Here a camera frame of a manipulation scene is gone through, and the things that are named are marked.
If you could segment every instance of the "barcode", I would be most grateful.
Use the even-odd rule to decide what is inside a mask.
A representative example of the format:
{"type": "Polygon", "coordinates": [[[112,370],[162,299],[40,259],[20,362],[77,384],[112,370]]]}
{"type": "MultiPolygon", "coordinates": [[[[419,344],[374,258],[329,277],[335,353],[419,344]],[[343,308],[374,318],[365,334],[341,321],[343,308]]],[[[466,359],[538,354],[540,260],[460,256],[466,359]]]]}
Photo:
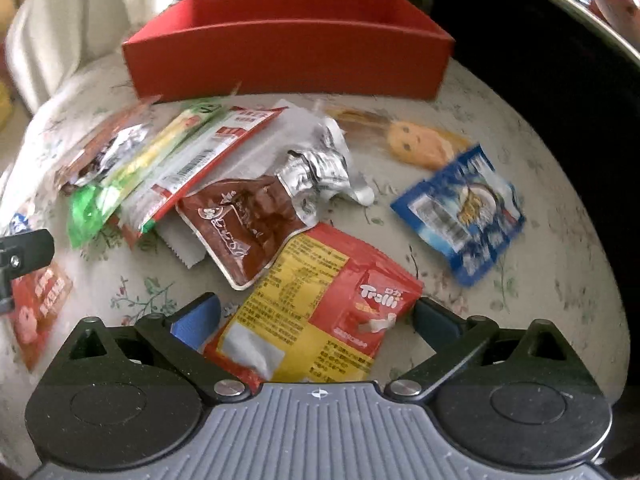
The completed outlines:
{"type": "Polygon", "coordinates": [[[471,236],[460,222],[444,209],[440,202],[430,196],[421,196],[409,205],[409,209],[428,227],[436,231],[456,252],[471,240],[471,236]]]}
{"type": "Polygon", "coordinates": [[[211,155],[217,154],[218,152],[219,150],[201,151],[196,157],[192,158],[191,161],[180,171],[164,177],[161,186],[169,190],[171,190],[170,188],[181,188],[193,176],[194,170],[196,170],[196,168],[199,169],[199,166],[206,166],[206,164],[212,159],[211,155]]]}

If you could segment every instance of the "gray ribbed plate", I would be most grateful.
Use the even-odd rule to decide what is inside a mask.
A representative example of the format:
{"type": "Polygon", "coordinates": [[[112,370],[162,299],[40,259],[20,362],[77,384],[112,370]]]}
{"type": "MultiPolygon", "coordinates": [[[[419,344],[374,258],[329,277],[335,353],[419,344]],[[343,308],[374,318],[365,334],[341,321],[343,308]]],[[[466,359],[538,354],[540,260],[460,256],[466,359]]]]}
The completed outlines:
{"type": "Polygon", "coordinates": [[[265,384],[212,410],[174,454],[122,472],[47,464],[34,480],[601,480],[581,465],[552,474],[504,472],[469,459],[426,412],[381,397],[371,383],[265,384]]]}

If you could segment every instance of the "green plastic wrapper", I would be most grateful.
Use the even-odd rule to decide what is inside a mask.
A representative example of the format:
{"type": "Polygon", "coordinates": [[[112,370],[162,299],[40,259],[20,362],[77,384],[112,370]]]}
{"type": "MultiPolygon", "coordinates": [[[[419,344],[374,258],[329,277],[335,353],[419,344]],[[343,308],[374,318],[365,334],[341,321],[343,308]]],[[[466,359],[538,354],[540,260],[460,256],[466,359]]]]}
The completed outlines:
{"type": "Polygon", "coordinates": [[[203,100],[178,115],[126,164],[114,168],[100,184],[89,183],[70,199],[66,230],[75,249],[100,232],[120,203],[184,139],[227,108],[218,99],[203,100]]]}

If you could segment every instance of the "white curtain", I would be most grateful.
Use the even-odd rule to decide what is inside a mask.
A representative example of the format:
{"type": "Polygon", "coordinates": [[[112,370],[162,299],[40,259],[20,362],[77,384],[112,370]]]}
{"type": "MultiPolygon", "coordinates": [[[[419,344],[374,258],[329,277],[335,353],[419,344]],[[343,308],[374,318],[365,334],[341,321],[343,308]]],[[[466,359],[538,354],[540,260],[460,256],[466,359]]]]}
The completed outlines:
{"type": "Polygon", "coordinates": [[[116,49],[172,0],[26,0],[6,38],[7,65],[35,113],[78,68],[116,49]]]}

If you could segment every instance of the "floral pattern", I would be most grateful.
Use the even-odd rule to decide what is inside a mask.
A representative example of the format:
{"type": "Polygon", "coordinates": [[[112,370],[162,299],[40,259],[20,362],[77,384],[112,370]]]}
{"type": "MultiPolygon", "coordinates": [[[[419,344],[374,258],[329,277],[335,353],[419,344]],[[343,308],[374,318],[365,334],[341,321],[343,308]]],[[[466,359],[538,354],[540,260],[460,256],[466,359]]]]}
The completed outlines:
{"type": "MultiPolygon", "coordinates": [[[[114,54],[83,68],[33,118],[0,203],[0,226],[30,197],[53,162],[110,112],[135,94],[122,58],[114,54]],[[37,171],[33,161],[37,159],[37,171]]],[[[577,194],[535,131],[489,87],[451,61],[434,102],[382,96],[292,95],[313,108],[318,99],[377,111],[392,118],[461,132],[482,144],[497,171],[526,196],[529,219],[523,233],[494,269],[472,288],[460,287],[445,259],[423,243],[389,204],[399,192],[430,173],[381,158],[371,147],[353,147],[354,162],[376,192],[369,208],[337,198],[324,220],[388,254],[424,283],[424,294],[461,317],[484,314],[505,327],[524,328],[551,319],[572,343],[609,399],[625,382],[628,330],[620,295],[593,225],[577,194]]],[[[241,106],[272,105],[273,95],[236,96],[241,106]]],[[[155,121],[175,114],[175,105],[154,108],[155,121]]],[[[226,284],[210,259],[186,267],[154,233],[130,249],[119,232],[105,227],[82,251],[66,238],[66,202],[58,201],[46,227],[56,240],[56,261],[73,279],[46,352],[29,375],[15,352],[12,332],[0,335],[0,452],[26,476],[38,464],[21,413],[56,349],[84,316],[106,325],[131,324],[149,312],[170,314],[213,291],[229,316],[249,291],[226,284]]],[[[385,335],[370,377],[386,383],[433,354],[410,318],[385,335]]]]}

